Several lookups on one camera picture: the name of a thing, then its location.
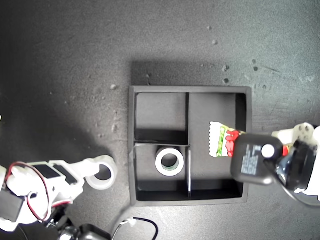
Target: white tape roll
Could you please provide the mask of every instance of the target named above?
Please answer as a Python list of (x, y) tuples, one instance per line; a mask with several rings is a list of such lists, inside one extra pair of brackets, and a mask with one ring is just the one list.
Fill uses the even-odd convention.
[[(162, 164), (162, 159), (165, 155), (172, 154), (176, 156), (176, 163), (173, 166), (164, 166)], [(184, 168), (185, 160), (184, 156), (177, 149), (165, 148), (161, 149), (155, 158), (156, 169), (165, 176), (172, 177), (179, 174)]]
[(111, 172), (111, 177), (108, 180), (100, 180), (96, 178), (96, 176), (87, 176), (85, 177), (86, 182), (94, 189), (97, 190), (106, 190), (109, 189), (116, 181), (117, 174), (118, 174), (118, 168), (115, 163), (115, 160), (108, 156), (108, 155), (103, 155), (96, 157), (94, 159), (95, 163), (99, 165), (104, 165), (106, 166), (110, 172)]

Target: white plastic part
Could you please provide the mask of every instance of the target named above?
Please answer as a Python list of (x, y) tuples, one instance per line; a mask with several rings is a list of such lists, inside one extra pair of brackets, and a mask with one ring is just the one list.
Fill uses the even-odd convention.
[(315, 128), (311, 124), (305, 122), (296, 125), (293, 129), (274, 131), (272, 136), (278, 138), (284, 145), (294, 144), (297, 140), (309, 145), (316, 145), (317, 143), (313, 139), (314, 130)]
[(137, 224), (137, 220), (135, 220), (133, 217), (129, 217), (123, 222), (120, 222), (120, 225), (125, 225), (125, 224), (130, 224), (130, 227), (134, 227)]
[(272, 158), (275, 154), (275, 148), (271, 144), (266, 144), (262, 147), (261, 149), (261, 154), (264, 156), (266, 159)]
[(99, 171), (100, 171), (100, 165), (107, 167), (111, 172), (111, 177), (107, 180), (100, 180), (96, 178), (96, 176), (92, 175), (92, 176), (86, 176), (85, 180), (94, 189), (97, 189), (97, 190), (109, 189), (115, 183), (118, 175), (118, 168), (115, 163), (115, 160), (108, 155), (99, 156), (92, 160), (98, 166)]
[(4, 185), (4, 182), (5, 182), (6, 174), (7, 174), (7, 169), (4, 168), (3, 166), (0, 166), (0, 193), (2, 190), (2, 186)]
[(317, 143), (318, 149), (308, 187), (303, 193), (309, 196), (318, 196), (320, 201), (320, 127), (314, 130), (312, 138)]
[[(162, 159), (165, 155), (172, 154), (176, 156), (176, 163), (173, 166), (167, 167), (162, 164)], [(184, 156), (177, 149), (164, 148), (160, 150), (155, 158), (155, 167), (164, 176), (172, 177), (179, 174), (184, 168), (185, 160)]]

